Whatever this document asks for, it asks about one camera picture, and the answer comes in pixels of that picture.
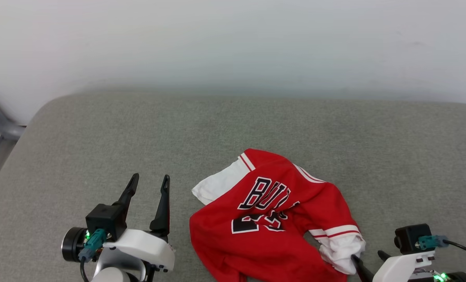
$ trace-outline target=jersey sleeve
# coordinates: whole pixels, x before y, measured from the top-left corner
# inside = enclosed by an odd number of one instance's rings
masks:
[[[238,159],[222,171],[200,181],[191,192],[207,205],[233,188],[242,178],[258,166],[283,159],[281,155],[262,150],[247,149]]]
[[[309,217],[313,225],[308,231],[319,241],[320,254],[337,271],[348,275],[356,273],[351,255],[360,257],[365,250],[365,240],[351,217],[351,212],[341,192],[331,183],[323,182],[300,168],[310,182],[309,189],[321,189],[311,200],[299,208]]]

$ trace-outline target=clothing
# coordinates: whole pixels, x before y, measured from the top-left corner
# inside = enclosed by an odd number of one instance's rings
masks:
[[[350,256],[365,241],[341,193],[280,155],[247,149],[192,193],[206,206],[190,218],[191,242],[219,282],[344,282],[355,273]]]

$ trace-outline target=robotic arm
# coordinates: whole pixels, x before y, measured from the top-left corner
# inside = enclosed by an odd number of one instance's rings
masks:
[[[364,266],[361,259],[352,255],[362,282],[466,282],[464,272],[438,273],[423,268],[430,266],[435,260],[436,247],[444,248],[449,244],[455,244],[448,241],[446,236],[432,236],[427,224],[398,228],[395,235],[395,246],[400,249],[402,255],[392,257],[381,250],[378,251],[384,263],[375,275]]]
[[[92,282],[152,282],[156,271],[173,270],[174,250],[167,237],[170,177],[163,179],[160,203],[149,231],[127,229],[125,222],[138,181],[139,175],[134,174],[116,202],[98,204],[86,216],[87,228],[73,227],[66,233],[61,245],[63,258],[80,263],[84,282],[88,282],[84,264],[90,260],[97,261]],[[136,271],[139,277],[127,271]]]

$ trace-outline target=gray couch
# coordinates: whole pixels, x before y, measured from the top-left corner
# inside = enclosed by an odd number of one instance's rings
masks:
[[[336,184],[373,271],[377,250],[398,254],[394,230],[405,225],[428,223],[466,245],[464,104],[79,95],[44,106],[0,172],[0,281],[81,281],[79,265],[62,259],[63,236],[85,226],[95,205],[115,201],[135,172],[127,223],[136,229],[148,229],[163,175],[171,177],[176,267],[155,281],[214,281],[190,244],[188,219],[202,207],[190,190],[246,148]],[[466,271],[460,249],[436,258],[438,271]]]

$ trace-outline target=black cable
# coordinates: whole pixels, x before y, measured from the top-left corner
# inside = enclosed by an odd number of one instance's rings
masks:
[[[461,248],[461,249],[463,249],[463,250],[466,251],[466,247],[465,247],[465,246],[459,245],[458,243],[454,243],[453,241],[442,240],[442,242],[444,242],[445,244],[453,245],[453,246],[455,246],[455,247]]]
[[[81,278],[83,278],[83,282],[89,282],[89,279],[85,274],[85,257],[82,257],[81,261],[79,262],[79,273],[81,274]]]

